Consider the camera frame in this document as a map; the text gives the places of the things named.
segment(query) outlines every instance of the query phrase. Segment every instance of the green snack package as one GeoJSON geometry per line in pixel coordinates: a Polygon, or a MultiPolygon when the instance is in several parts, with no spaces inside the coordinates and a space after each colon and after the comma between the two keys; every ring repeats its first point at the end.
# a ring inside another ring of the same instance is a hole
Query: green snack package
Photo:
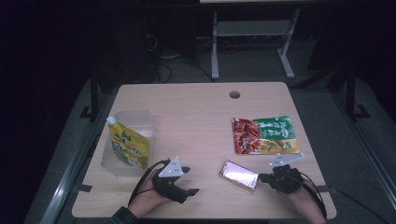
{"type": "Polygon", "coordinates": [[[149,140],[117,122],[112,116],[107,118],[107,122],[116,156],[128,165],[146,169],[149,163],[149,140]]]}
{"type": "Polygon", "coordinates": [[[300,153],[290,117],[233,119],[236,154],[300,153]]]}

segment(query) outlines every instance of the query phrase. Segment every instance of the wooden table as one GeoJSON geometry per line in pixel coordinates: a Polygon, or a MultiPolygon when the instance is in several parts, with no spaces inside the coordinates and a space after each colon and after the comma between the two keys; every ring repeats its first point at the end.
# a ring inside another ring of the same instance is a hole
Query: wooden table
{"type": "MultiPolygon", "coordinates": [[[[305,158],[291,166],[309,175],[318,186],[325,185],[303,124],[288,87],[281,82],[143,84],[120,88],[110,115],[122,110],[148,109],[154,117],[155,135],[152,163],[179,156],[191,170],[177,182],[183,189],[200,189],[183,204],[168,203],[148,218],[301,218],[267,184],[255,192],[219,177],[225,160],[256,173],[272,173],[269,162],[275,155],[237,155],[233,151],[232,118],[260,119],[289,115],[305,158]],[[238,91],[240,98],[230,97],[238,91]]],[[[72,213],[75,217],[110,217],[126,206],[140,177],[116,177],[101,164],[108,127],[92,157],[72,213]]],[[[328,218],[336,211],[328,192],[322,193],[328,218]]]]}

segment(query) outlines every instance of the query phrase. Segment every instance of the clear plastic container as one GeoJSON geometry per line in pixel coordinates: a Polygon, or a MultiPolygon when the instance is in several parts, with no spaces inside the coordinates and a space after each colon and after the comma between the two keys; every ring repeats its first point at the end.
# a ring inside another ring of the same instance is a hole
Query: clear plastic container
{"type": "MultiPolygon", "coordinates": [[[[134,130],[137,133],[147,137],[149,142],[149,159],[148,167],[150,167],[150,158],[153,151],[153,133],[154,124],[152,116],[148,110],[124,110],[113,115],[116,121],[122,123],[124,126],[134,130]]],[[[116,176],[141,176],[147,169],[143,170],[137,166],[130,166],[121,161],[113,152],[111,146],[110,134],[107,136],[105,150],[102,157],[102,165],[107,170],[116,176]]]]}

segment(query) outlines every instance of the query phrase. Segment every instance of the dark background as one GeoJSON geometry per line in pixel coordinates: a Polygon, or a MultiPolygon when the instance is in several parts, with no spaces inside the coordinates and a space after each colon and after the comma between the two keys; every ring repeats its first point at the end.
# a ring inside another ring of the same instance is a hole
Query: dark background
{"type": "MultiPolygon", "coordinates": [[[[80,5],[89,7],[88,2],[80,5]]],[[[154,25],[139,14],[103,15],[87,13],[84,8],[60,1],[0,3],[4,223],[24,221],[73,103],[92,71],[97,72],[105,91],[126,82],[150,82],[156,76],[150,69],[156,55],[146,51],[147,30],[155,30],[164,43],[160,49],[189,53],[193,53],[197,35],[211,35],[211,12],[157,13],[154,25]],[[125,28],[132,32],[124,33],[125,28]],[[129,37],[139,44],[123,47],[129,37]],[[111,52],[113,58],[104,52],[111,52]]],[[[324,69],[340,60],[351,62],[396,120],[393,9],[387,4],[307,7],[300,15],[295,38],[313,35],[318,39],[312,69],[324,69]]]]}

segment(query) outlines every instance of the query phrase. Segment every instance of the hand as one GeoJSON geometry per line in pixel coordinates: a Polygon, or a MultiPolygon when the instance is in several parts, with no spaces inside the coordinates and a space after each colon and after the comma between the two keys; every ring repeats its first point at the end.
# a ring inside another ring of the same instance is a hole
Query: hand
{"type": "Polygon", "coordinates": [[[150,213],[154,208],[158,207],[163,203],[172,202],[172,200],[167,199],[155,191],[152,186],[152,177],[157,173],[158,169],[153,170],[151,174],[146,178],[140,187],[138,192],[145,191],[143,193],[139,193],[136,197],[131,201],[128,205],[128,209],[137,217],[141,218],[142,216],[150,213]]]}
{"type": "MultiPolygon", "coordinates": [[[[314,185],[311,181],[305,180],[304,183],[311,188],[315,193],[317,193],[314,185]]],[[[310,195],[303,187],[300,187],[293,193],[287,194],[281,191],[276,191],[276,193],[288,200],[293,208],[305,218],[311,224],[324,224],[327,220],[322,215],[320,208],[315,202],[312,195],[310,195]]]]}

